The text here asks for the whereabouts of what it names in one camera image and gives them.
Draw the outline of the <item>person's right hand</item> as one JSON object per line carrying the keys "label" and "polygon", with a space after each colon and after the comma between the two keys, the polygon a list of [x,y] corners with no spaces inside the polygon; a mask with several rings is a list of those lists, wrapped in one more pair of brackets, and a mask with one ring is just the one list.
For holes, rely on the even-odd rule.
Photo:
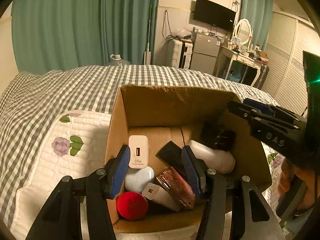
{"label": "person's right hand", "polygon": [[285,158],[281,165],[280,180],[278,182],[278,193],[280,197],[289,191],[294,175],[304,181],[307,186],[304,198],[297,208],[298,211],[304,211],[311,208],[316,202],[315,173],[314,170],[301,169],[291,164],[288,159]]}

